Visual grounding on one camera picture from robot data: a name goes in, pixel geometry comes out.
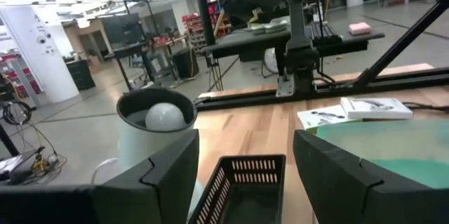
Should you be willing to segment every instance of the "black cabinet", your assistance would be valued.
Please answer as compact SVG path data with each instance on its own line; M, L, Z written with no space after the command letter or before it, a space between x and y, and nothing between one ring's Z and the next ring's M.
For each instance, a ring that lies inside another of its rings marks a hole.
M95 82L92 79L87 60L68 62L66 65L76 84L76 87L80 91L95 87Z

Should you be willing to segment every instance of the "white box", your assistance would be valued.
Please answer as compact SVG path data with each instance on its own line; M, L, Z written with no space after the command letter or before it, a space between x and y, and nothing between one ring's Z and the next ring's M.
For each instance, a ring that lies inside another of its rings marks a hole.
M349 119L412 119L413 112L395 98L341 98Z
M300 119L304 130L309 133L316 133L317 128L320 126L359 121L357 119L348 119L341 105L298 112L297 117Z

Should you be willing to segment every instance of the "black metal frame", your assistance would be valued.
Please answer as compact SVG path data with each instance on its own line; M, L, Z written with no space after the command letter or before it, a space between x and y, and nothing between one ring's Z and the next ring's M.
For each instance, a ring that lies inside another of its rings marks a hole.
M208 46L215 43L212 25L207 11L207 0L198 0L201 21L205 29ZM335 84L318 84L316 90L308 93L296 93L289 97L277 98L276 90L259 91L221 97L199 98L196 100L198 111L220 110L253 105L269 105L277 103L330 98L344 95L396 91L408 88L422 88L449 83L449 67L378 76L401 52L403 52L418 36L425 31L449 7L449 0L437 0L427 13L422 16L391 48L369 69L357 79Z

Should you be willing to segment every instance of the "black table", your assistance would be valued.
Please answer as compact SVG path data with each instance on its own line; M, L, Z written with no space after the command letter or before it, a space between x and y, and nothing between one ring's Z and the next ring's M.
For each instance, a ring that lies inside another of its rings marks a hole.
M113 50L114 58L117 60L117 63L119 64L120 72L123 75L123 78L125 79L125 83L126 83L126 86L128 87L129 91L132 91L133 87L129 83L129 79L126 76L125 69L123 68L123 65L121 64L120 59L122 59L122 58L128 58L135 54L141 56L143 66L145 67L145 70L147 71L148 77L150 78L150 80L154 81L154 79L152 79L152 69L150 66L149 58L144 55L144 54L146 54L146 52L144 53L142 51L142 47L146 46L146 45L148 45L148 43L146 41L143 41L143 42L131 44L131 45L124 46L122 48Z
M348 30L336 33L342 36L341 43L328 46L316 46L321 57L363 51L368 49L368 42L370 40L385 37L384 33L376 32L375 30L370 34L358 36L352 36ZM212 53L213 57L218 59L249 51L265 50L268 48L276 48L277 46L285 47L289 39L290 27L281 32L259 35L254 35L252 32L242 29L218 39L216 44L212 46L204 47L202 52Z

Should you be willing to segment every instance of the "concrete floor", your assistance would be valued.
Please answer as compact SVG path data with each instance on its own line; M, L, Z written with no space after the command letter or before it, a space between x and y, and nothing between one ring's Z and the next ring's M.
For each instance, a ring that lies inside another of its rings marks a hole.
M336 30L346 30L347 25L364 21L386 37L370 42L368 51L325 59L325 72L329 75L360 72L372 65L387 49L418 20L432 4L415 2L408 6L380 8L369 4L349 10L329 13L328 21ZM428 63L434 67L449 66L449 13L443 14L428 30L412 43L390 67ZM189 98L195 98L208 90L208 73L205 61L199 58L200 72L196 80L176 88ZM225 88L245 88L276 83L276 77L263 79L260 62L242 63L236 56L220 59ZM96 87L82 91L81 95L56 105L46 105L33 113L32 121L54 144L56 150L68 158L62 173L53 184L89 183L94 168L103 160L117 156L115 105L126 85L118 67L109 62L95 74ZM139 69L127 69L128 75L140 73ZM29 149L22 136L34 146L38 141L34 129L22 129L0 122L19 150ZM0 157L8 156L0 146Z

